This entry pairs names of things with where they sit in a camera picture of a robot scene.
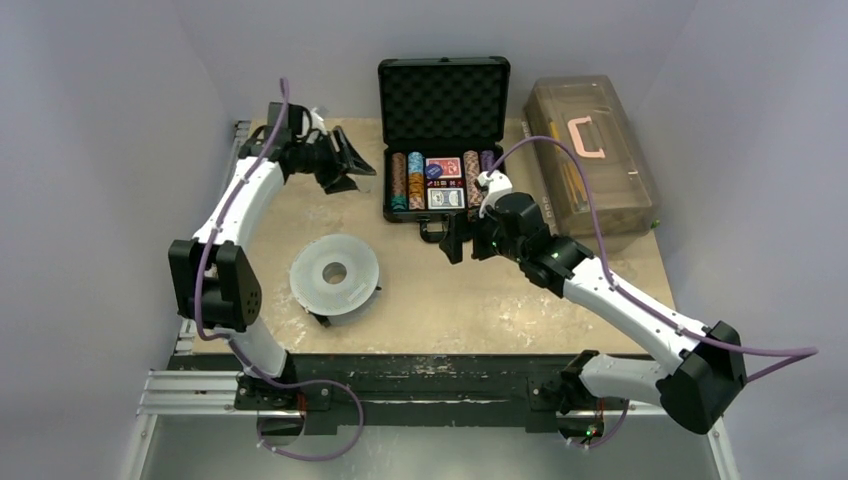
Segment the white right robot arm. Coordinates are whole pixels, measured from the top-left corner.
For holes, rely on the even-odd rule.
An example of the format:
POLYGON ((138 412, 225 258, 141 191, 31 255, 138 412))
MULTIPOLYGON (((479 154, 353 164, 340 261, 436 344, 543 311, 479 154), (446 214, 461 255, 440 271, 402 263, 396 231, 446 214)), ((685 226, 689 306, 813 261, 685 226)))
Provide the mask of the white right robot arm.
POLYGON ((472 219, 453 213, 439 247, 462 261, 465 240, 472 257, 502 256, 533 285, 596 314, 641 346, 649 359, 586 350, 561 372, 561 410, 617 397, 659 406, 684 429, 708 433, 747 383, 738 332, 724 322, 709 327, 606 274, 601 259, 578 241, 550 232, 526 193, 509 193, 472 219))

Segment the blue small blind button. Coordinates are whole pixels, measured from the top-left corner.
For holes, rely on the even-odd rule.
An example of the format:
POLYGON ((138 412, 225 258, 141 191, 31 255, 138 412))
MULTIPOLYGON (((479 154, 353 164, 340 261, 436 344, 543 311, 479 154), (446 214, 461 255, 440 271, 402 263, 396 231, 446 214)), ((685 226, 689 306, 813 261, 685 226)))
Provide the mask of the blue small blind button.
POLYGON ((424 172, 427 179, 434 180, 443 175, 443 168, 438 164, 428 164, 425 166, 424 172))

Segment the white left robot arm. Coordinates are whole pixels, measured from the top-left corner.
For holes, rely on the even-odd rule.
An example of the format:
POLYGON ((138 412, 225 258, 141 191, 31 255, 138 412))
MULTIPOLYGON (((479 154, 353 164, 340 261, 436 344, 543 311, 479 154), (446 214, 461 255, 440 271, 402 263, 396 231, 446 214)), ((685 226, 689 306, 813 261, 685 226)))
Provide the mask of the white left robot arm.
POLYGON ((245 374, 262 379, 259 395, 272 408, 297 399, 298 382, 285 372, 287 350, 260 318, 262 289, 247 246, 270 202, 295 174, 311 175, 325 194, 356 189, 355 176, 375 169, 339 126, 328 128, 313 110, 273 102, 266 124, 235 151, 232 178, 213 213, 187 240, 168 249, 181 317, 204 341, 228 343, 245 374))

